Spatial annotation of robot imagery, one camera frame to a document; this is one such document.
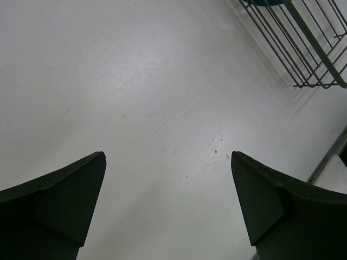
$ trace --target dark green plastic piece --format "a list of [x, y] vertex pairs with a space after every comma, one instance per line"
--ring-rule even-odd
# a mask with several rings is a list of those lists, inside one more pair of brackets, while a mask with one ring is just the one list
[[241, 153], [232, 171], [260, 260], [346, 259], [347, 195], [275, 171]]
[[75, 260], [106, 169], [103, 152], [0, 191], [0, 259]]

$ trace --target metal wire rack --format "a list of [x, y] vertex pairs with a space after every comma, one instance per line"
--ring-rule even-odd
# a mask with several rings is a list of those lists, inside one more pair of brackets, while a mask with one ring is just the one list
[[347, 21], [335, 0], [239, 0], [295, 87], [347, 88]]

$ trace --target wire rack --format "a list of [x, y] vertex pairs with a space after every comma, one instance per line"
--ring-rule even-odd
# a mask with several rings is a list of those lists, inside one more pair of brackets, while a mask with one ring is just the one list
[[347, 21], [335, 0], [239, 2], [295, 87], [347, 88]]

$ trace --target wire basket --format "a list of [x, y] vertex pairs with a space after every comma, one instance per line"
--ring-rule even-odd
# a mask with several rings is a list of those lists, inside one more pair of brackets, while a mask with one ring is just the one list
[[239, 0], [295, 87], [347, 88], [347, 21], [335, 0]]

